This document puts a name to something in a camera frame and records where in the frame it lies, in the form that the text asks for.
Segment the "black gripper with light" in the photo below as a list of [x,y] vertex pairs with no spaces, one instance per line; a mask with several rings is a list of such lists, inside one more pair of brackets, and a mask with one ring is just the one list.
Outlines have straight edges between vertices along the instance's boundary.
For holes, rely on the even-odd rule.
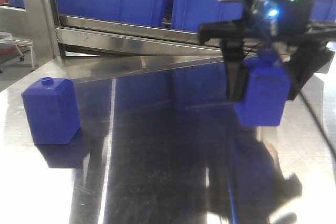
[[[230,102],[242,99],[248,74],[243,61],[244,38],[258,38],[268,43],[280,41],[335,41],[335,22],[328,27],[311,21],[315,0],[218,0],[239,2],[243,11],[237,20],[202,23],[198,42],[222,39],[222,55],[226,71],[226,95]],[[291,81],[287,100],[293,101],[309,79],[332,59],[326,45],[300,45],[284,63]]]

